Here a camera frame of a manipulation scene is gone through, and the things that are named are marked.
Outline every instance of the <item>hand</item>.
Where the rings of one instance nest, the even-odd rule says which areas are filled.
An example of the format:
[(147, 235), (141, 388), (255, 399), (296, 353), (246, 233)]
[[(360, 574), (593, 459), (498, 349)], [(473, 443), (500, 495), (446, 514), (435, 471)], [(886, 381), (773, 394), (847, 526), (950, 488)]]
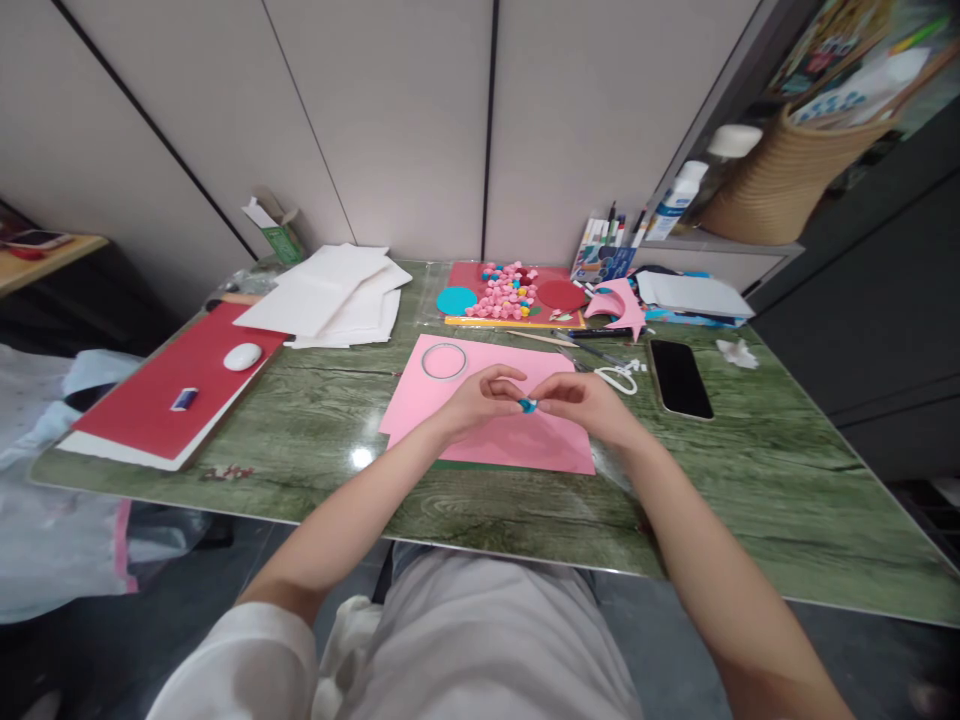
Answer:
[(629, 447), (638, 432), (646, 434), (616, 391), (594, 373), (554, 373), (537, 385), (530, 399), (539, 401), (539, 412), (573, 420), (613, 447)]
[(495, 417), (522, 414), (518, 401), (526, 395), (503, 378), (526, 380), (527, 376), (509, 365), (491, 365), (464, 380), (427, 422), (433, 423), (447, 442), (454, 443)]

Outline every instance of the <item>small blue object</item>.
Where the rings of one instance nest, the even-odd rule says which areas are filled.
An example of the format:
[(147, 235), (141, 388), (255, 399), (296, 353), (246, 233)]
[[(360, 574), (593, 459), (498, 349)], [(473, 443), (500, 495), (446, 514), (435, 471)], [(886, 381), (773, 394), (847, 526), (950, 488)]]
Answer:
[(477, 304), (476, 293), (456, 285), (444, 288), (437, 296), (437, 309), (444, 315), (466, 315), (467, 308)]
[(190, 407), (190, 403), (193, 402), (198, 392), (200, 391), (197, 388), (184, 388), (180, 391), (180, 395), (177, 396), (176, 402), (173, 403), (170, 409), (173, 410), (173, 412), (183, 412)]

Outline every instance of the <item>green marble table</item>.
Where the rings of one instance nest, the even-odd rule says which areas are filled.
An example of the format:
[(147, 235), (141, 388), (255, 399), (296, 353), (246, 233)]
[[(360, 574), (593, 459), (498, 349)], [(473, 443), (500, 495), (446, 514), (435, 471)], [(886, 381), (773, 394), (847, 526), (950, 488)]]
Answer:
[[(389, 343), (282, 349), (190, 469), (167, 473), (52, 449), (34, 466), (34, 481), (303, 520), (386, 449), (377, 427), (421, 332), (548, 349), (492, 330), (418, 325), (428, 265), (401, 264), (414, 280)], [(657, 338), (693, 347), (716, 419), (663, 412), (648, 376), (626, 402), (784, 596), (960, 625), (960, 580), (752, 329), (654, 327)], [(727, 363), (714, 344), (738, 338), (759, 369)], [(637, 346), (596, 345), (646, 358), (644, 338)], [(629, 483), (598, 443), (594, 455), (596, 476), (440, 461), (385, 535), (664, 577)]]

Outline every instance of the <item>smartphone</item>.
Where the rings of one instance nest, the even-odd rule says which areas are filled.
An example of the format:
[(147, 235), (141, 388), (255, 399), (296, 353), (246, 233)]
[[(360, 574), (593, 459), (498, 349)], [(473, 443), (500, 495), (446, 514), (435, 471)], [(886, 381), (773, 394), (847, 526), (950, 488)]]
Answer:
[(53, 250), (73, 240), (72, 235), (50, 232), (48, 230), (28, 230), (7, 240), (11, 247), (30, 248), (32, 250)]
[(668, 412), (713, 420), (713, 408), (689, 345), (650, 341), (651, 365), (660, 403)]

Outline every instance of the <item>plastic bottle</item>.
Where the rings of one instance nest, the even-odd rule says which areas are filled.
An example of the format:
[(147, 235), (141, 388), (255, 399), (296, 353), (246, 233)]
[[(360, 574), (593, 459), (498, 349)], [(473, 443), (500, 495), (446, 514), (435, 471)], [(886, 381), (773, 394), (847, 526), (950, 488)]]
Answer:
[(682, 235), (700, 225), (700, 216), (720, 186), (726, 182), (730, 171), (740, 158), (753, 150), (762, 135), (762, 130), (749, 125), (722, 125), (717, 128), (706, 152), (698, 158), (709, 165), (710, 169), (700, 181), (700, 192), (696, 199), (673, 226), (671, 235)]
[(700, 190), (700, 178), (703, 177), (707, 169), (708, 165), (699, 160), (687, 160), (683, 164), (667, 190), (667, 194), (657, 205), (657, 212), (650, 219), (650, 229), (643, 239), (644, 242), (667, 239), (670, 230), (673, 229), (693, 198), (697, 196), (697, 191)]

